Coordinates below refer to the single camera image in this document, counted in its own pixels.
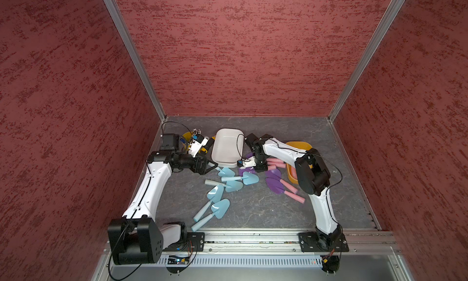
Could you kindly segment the purple shovel small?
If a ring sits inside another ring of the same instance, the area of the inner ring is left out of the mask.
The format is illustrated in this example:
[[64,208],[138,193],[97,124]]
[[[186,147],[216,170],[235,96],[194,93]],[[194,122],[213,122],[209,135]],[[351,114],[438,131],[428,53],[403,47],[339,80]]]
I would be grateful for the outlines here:
[[243,174],[246,173],[246,172],[256,174],[256,171],[255,171],[254,167],[239,167],[239,169],[238,169],[239,176],[243,176]]

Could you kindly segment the light blue shovel back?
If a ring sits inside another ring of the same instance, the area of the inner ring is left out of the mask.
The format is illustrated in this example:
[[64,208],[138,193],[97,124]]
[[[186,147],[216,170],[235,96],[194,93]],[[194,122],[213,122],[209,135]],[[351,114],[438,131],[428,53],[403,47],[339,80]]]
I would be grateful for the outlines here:
[[218,176],[219,177],[234,177],[234,176],[236,176],[235,171],[231,170],[230,168],[216,167],[215,170],[218,171]]

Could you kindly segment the white storage box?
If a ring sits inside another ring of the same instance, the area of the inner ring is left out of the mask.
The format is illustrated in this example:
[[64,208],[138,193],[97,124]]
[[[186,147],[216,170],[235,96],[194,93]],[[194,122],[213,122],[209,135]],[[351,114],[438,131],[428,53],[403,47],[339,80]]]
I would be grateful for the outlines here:
[[222,168],[235,168],[243,153],[244,134],[238,129],[220,129],[215,136],[212,160]]

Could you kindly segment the purple shovel long pink handle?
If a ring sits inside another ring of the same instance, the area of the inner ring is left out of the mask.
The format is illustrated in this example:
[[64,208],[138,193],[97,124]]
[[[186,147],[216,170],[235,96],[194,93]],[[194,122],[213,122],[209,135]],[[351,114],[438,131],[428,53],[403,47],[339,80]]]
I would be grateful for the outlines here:
[[266,183],[268,188],[273,191],[275,194],[284,194],[291,199],[303,204],[305,198],[298,196],[297,194],[291,193],[279,180],[273,178],[266,178]]

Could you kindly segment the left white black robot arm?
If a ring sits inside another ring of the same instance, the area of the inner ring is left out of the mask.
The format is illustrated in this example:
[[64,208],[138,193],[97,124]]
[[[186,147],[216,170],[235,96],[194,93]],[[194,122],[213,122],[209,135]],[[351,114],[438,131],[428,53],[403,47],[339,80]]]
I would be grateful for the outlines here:
[[204,155],[176,151],[154,151],[146,161],[146,173],[123,216],[111,220],[108,239],[115,265],[156,263],[162,252],[189,243],[184,222],[158,227],[156,212],[163,189],[174,170],[205,175],[218,164]]

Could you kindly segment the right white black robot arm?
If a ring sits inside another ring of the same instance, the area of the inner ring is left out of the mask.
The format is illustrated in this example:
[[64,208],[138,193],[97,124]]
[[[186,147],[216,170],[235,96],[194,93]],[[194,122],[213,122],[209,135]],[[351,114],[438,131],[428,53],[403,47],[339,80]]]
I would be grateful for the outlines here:
[[314,148],[294,148],[270,135],[257,137],[251,133],[244,142],[253,153],[257,172],[268,169],[267,160],[271,157],[295,168],[299,187],[309,195],[313,206],[319,247],[331,250],[342,236],[342,227],[335,219],[331,207],[331,173],[319,151]]

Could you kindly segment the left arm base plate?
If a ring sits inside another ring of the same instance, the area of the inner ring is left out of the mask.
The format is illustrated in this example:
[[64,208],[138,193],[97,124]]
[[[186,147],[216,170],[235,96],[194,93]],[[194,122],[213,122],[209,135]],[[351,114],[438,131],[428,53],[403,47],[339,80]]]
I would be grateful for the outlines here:
[[181,236],[181,239],[173,244],[176,251],[202,252],[205,244],[204,232],[187,232]]

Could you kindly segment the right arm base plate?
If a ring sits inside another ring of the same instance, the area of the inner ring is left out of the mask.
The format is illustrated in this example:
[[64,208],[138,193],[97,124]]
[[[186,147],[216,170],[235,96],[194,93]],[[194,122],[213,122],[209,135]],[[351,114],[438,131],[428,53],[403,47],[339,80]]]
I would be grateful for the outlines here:
[[349,252],[347,240],[342,232],[326,235],[316,232],[301,232],[297,234],[302,252]]

